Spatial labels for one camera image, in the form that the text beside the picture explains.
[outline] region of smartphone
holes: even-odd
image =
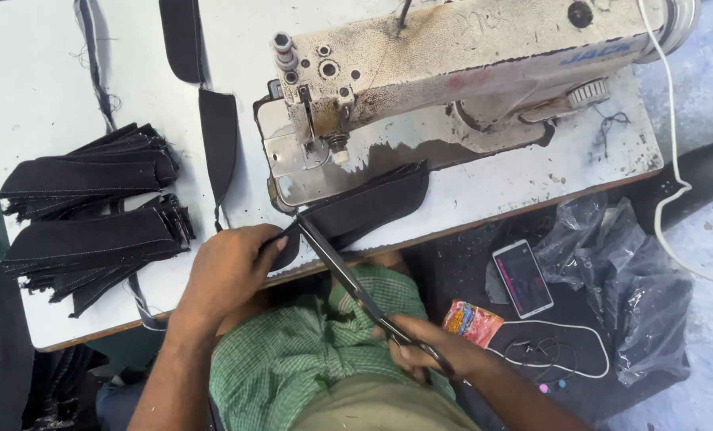
[[[519,318],[526,319],[553,307],[553,298],[525,239],[492,253],[492,259]]]

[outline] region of white charging cable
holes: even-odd
[[[665,58],[665,53],[662,51],[662,47],[660,46],[657,37],[654,35],[654,32],[651,29],[651,24],[649,24],[649,18],[646,15],[646,7],[644,6],[644,0],[638,0],[638,9],[640,10],[641,17],[644,20],[644,25],[646,26],[646,31],[649,34],[649,39],[651,39],[652,43],[654,44],[654,49],[656,49],[657,53],[660,55],[662,64],[664,64],[665,66],[665,73],[668,75],[668,99],[670,103],[670,142],[672,144],[671,151],[673,153],[673,173],[676,176],[676,182],[683,186],[680,190],[676,192],[676,194],[672,195],[669,198],[663,199],[662,201],[660,201],[660,203],[657,204],[657,209],[654,211],[654,233],[657,236],[657,239],[659,240],[660,244],[662,245],[662,248],[673,260],[678,263],[678,265],[683,266],[687,271],[690,271],[693,274],[702,277],[703,279],[713,281],[713,276],[704,274],[703,272],[694,268],[692,265],[688,264],[686,261],[679,258],[676,253],[673,252],[673,250],[670,248],[668,242],[665,241],[665,237],[662,235],[662,208],[668,203],[671,203],[672,201],[680,198],[685,192],[692,190],[692,186],[688,182],[681,180],[681,174],[678,170],[678,146],[676,143],[676,108],[675,103],[673,102],[673,75],[670,74],[670,65],[668,64],[668,60]]]
[[[501,354],[499,351],[493,349],[493,348],[486,348],[490,352],[493,352],[500,356],[501,358],[504,358],[508,362],[515,364],[515,365],[521,365],[523,367],[533,367],[533,368],[547,368],[547,367],[556,367],[560,368],[564,371],[569,371],[570,373],[577,374],[582,377],[588,377],[590,379],[600,379],[601,377],[607,375],[609,372],[609,356],[606,354],[606,348],[604,347],[604,341],[601,340],[600,335],[598,335],[598,332],[596,332],[595,329],[593,328],[588,328],[587,326],[579,326],[575,324],[557,324],[553,322],[548,322],[545,320],[514,320],[510,322],[503,322],[503,324],[523,324],[523,323],[541,323],[541,324],[551,324],[553,326],[560,326],[562,328],[577,328],[577,329],[585,329],[585,330],[590,330],[593,334],[595,334],[596,338],[598,338],[598,343],[600,344],[600,349],[602,352],[604,352],[604,360],[606,360],[606,369],[604,369],[604,372],[598,375],[593,375],[593,374],[586,374],[582,373],[581,371],[577,370],[571,370],[567,367],[563,367],[561,365],[556,365],[556,364],[525,364],[523,362],[519,362],[510,358],[506,358],[504,354]]]

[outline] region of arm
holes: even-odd
[[[207,429],[215,332],[224,319],[236,321],[232,316],[261,287],[287,238],[260,255],[259,248],[279,231],[272,225],[225,230],[200,247],[128,431]]]
[[[457,376],[475,387],[508,429],[513,431],[591,431],[576,416],[506,365],[500,358],[426,320],[391,316],[412,338],[423,340],[450,361]],[[438,369],[436,361],[416,347],[389,343],[396,365],[418,376],[422,367]]]

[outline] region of black scissors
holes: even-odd
[[[454,369],[449,361],[444,358],[436,349],[432,348],[424,341],[415,340],[409,337],[401,328],[396,326],[390,319],[386,318],[382,310],[361,287],[359,280],[354,276],[346,263],[340,257],[332,245],[324,238],[324,235],[305,216],[297,216],[300,230],[308,240],[311,248],[316,252],[324,265],[330,270],[332,275],[340,281],[347,292],[354,298],[356,304],[369,316],[383,331],[400,346],[417,346],[431,358],[434,358],[441,368],[441,373],[447,377],[454,377]]]

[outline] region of sewing machine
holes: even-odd
[[[700,0],[644,4],[666,54],[699,17]],[[269,193],[291,212],[406,162],[438,170],[547,146],[562,117],[608,99],[610,73],[659,55],[637,0],[460,0],[279,32],[271,57],[279,79],[255,103],[255,118]],[[439,132],[383,143],[394,123]]]

